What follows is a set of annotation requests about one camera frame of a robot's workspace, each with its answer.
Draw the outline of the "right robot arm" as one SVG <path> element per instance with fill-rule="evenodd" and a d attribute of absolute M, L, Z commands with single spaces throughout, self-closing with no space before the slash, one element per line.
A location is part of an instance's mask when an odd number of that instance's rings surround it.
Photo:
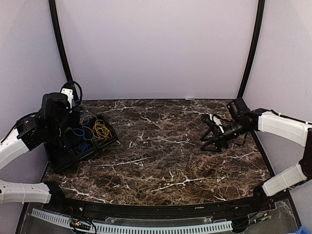
<path fill-rule="evenodd" d="M 312 178 L 312 123 L 272 109 L 251 110 L 244 99 L 227 104 L 231 119 L 202 114 L 208 130 L 201 137 L 206 152 L 221 152 L 234 139 L 257 134 L 274 175 L 253 190 L 249 208 L 260 211 L 278 193 L 291 190 Z"/>

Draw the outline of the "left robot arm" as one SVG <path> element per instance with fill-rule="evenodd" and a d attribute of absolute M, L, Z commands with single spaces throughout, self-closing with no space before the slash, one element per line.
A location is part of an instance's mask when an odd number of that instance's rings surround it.
<path fill-rule="evenodd" d="M 0 167 L 6 167 L 19 156 L 50 142 L 59 143 L 65 131 L 79 123 L 73 90 L 62 88 L 59 93 L 43 95 L 41 108 L 17 120 L 9 133 L 0 141 Z M 63 213 L 69 202 L 55 182 L 13 183 L 1 180 L 0 202 L 48 204 Z"/>

